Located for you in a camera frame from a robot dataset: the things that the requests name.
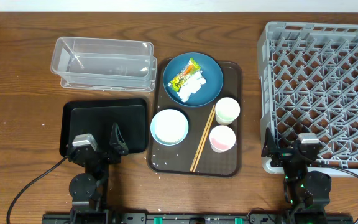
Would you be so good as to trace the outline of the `white cup pink inside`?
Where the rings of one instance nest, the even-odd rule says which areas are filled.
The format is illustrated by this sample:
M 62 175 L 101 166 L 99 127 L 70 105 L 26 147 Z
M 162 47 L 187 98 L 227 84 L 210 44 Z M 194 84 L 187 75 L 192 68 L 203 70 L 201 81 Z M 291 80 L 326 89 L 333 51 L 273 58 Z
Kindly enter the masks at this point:
M 236 134 L 230 127 L 219 125 L 211 130 L 209 142 L 213 151 L 222 153 L 235 145 Z

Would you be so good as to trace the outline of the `light blue bowl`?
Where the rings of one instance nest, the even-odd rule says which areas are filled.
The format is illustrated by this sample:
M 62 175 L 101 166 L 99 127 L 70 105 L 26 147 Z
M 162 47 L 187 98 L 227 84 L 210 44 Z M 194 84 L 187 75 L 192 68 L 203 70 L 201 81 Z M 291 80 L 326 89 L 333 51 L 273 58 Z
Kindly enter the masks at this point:
M 176 145 L 186 138 L 189 124 L 186 116 L 174 109 L 158 112 L 150 124 L 152 137 L 164 146 Z

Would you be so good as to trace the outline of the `white cup green inside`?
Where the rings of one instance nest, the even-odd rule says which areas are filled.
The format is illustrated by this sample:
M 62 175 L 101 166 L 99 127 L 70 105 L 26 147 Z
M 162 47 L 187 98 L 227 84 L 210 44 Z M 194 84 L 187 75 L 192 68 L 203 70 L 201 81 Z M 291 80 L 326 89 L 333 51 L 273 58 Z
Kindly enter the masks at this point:
M 220 125 L 231 124 L 241 112 L 239 103 L 230 97 L 221 98 L 215 107 L 216 121 Z

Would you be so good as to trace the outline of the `white tissue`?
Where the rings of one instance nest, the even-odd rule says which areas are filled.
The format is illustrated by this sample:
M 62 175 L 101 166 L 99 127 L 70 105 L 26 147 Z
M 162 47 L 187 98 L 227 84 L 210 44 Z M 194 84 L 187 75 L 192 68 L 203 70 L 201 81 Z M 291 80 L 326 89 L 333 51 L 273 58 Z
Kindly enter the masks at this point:
M 195 94 L 204 84 L 206 84 L 206 79 L 202 76 L 202 71 L 198 71 L 181 86 L 177 95 L 185 103 L 189 100 L 191 94 Z

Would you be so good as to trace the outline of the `green orange snack wrapper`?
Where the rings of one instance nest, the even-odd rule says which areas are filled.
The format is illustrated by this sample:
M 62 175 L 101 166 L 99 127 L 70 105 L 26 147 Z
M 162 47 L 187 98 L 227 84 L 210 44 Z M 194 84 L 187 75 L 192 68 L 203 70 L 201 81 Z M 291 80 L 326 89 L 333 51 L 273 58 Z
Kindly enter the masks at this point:
M 193 59 L 190 58 L 187 65 L 179 72 L 174 78 L 168 82 L 168 86 L 175 92 L 196 73 L 201 71 L 201 66 Z

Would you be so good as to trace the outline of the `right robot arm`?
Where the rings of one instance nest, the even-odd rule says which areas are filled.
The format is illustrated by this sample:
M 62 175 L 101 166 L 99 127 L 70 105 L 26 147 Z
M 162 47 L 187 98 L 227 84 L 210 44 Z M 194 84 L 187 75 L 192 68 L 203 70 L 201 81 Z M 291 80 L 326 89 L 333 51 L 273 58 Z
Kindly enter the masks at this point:
M 322 148 L 314 133 L 301 133 L 289 147 L 279 148 L 269 128 L 265 132 L 262 157 L 284 171 L 284 196 L 291 209 L 275 218 L 275 223 L 327 223 L 325 206 L 330 203 L 331 177 L 319 171 L 309 171 Z

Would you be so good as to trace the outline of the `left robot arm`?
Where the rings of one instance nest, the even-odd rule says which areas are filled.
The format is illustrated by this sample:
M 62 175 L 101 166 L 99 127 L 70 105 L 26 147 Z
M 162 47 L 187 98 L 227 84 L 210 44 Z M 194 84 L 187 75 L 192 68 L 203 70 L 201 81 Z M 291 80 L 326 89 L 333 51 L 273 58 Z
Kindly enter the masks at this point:
M 107 206 L 109 166 L 121 162 L 129 153 L 117 123 L 112 125 L 108 146 L 102 148 L 90 133 L 74 137 L 67 150 L 68 160 L 85 168 L 69 184 L 72 209 L 67 221 L 71 224 L 117 224 L 120 215 Z

